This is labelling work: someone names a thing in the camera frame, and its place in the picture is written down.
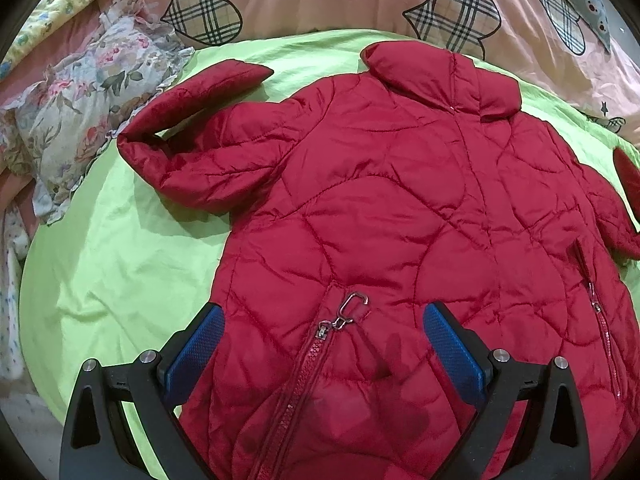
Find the red quilted puffer jacket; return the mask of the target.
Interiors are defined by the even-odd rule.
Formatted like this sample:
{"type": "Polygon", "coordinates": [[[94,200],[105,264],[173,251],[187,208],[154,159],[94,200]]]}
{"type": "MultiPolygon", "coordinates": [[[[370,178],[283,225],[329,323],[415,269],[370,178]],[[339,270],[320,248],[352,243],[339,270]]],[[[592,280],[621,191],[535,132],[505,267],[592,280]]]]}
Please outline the red quilted puffer jacket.
{"type": "Polygon", "coordinates": [[[639,429],[634,166],[616,156],[618,194],[462,55],[361,58],[279,103],[243,100],[268,67],[224,61],[118,137],[160,195],[230,220],[186,435],[221,479],[430,478],[472,415],[422,330],[440,300],[515,359],[567,359],[604,478],[639,429]]]}

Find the white dotted bed sheet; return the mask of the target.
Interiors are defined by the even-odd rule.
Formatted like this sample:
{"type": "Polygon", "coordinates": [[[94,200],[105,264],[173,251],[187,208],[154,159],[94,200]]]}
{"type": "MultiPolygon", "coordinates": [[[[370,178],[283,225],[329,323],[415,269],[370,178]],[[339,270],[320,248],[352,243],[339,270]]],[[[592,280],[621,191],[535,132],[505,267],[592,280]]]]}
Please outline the white dotted bed sheet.
{"type": "Polygon", "coordinates": [[[23,262],[30,238],[17,206],[1,214],[1,368],[2,382],[15,382],[24,375],[25,364],[20,344],[20,288],[23,262]]]}

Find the pink blanket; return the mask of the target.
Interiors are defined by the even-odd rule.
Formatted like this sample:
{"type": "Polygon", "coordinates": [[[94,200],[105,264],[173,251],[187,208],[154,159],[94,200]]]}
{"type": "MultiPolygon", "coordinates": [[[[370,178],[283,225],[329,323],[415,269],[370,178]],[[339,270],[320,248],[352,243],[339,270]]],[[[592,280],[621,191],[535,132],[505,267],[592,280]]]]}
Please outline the pink blanket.
{"type": "MultiPolygon", "coordinates": [[[[17,100],[32,84],[46,78],[44,72],[67,55],[82,52],[100,27],[100,8],[91,3],[69,22],[38,44],[1,81],[1,106],[17,100]]],[[[35,178],[24,154],[23,141],[16,130],[12,112],[1,113],[1,211],[17,206],[27,229],[34,230],[39,219],[34,211],[35,178]]]]}

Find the floral ruffled pillow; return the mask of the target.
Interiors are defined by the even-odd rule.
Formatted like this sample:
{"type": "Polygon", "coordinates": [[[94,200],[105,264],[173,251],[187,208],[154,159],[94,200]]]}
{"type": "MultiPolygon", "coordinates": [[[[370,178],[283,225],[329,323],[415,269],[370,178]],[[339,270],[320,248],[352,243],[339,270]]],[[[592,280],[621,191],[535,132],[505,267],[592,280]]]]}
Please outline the floral ruffled pillow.
{"type": "Polygon", "coordinates": [[[120,0],[85,47],[2,105],[1,154],[11,172],[35,180],[41,221],[64,216],[94,160],[193,53],[172,26],[146,20],[140,1],[120,0]]]}

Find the pink duvet with plaid hearts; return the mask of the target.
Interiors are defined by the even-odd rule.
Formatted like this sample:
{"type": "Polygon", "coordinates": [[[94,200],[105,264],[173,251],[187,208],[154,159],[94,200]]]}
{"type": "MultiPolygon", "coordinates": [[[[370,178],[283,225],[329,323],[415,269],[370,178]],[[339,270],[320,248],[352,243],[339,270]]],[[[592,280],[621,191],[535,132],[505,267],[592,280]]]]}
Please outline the pink duvet with plaid hearts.
{"type": "Polygon", "coordinates": [[[198,48],[337,29],[413,37],[508,70],[627,141],[639,139],[639,65],[614,38],[609,17],[611,53],[580,23],[586,52],[576,55],[538,0],[139,1],[148,18],[198,48]]]}

